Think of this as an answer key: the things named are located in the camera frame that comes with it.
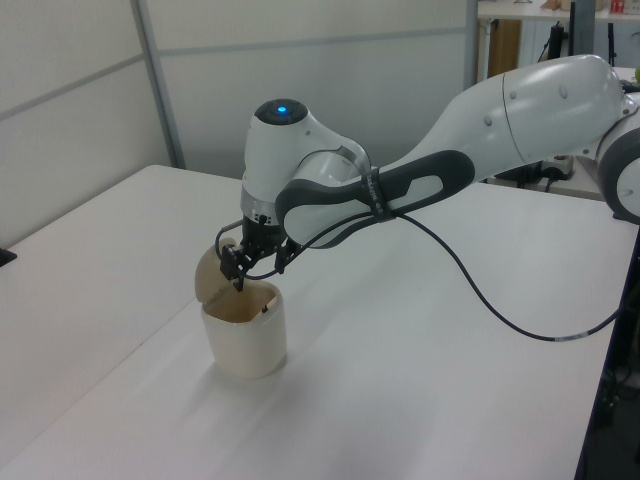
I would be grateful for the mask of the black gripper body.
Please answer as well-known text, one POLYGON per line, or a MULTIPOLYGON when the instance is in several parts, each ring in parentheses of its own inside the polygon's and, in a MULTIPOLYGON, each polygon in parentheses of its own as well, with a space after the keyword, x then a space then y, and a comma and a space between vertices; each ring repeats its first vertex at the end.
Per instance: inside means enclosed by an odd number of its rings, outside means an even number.
POLYGON ((269 224, 264 216, 257 220, 244 216, 242 221, 240 245, 244 253, 273 253, 286 238, 281 226, 269 224))

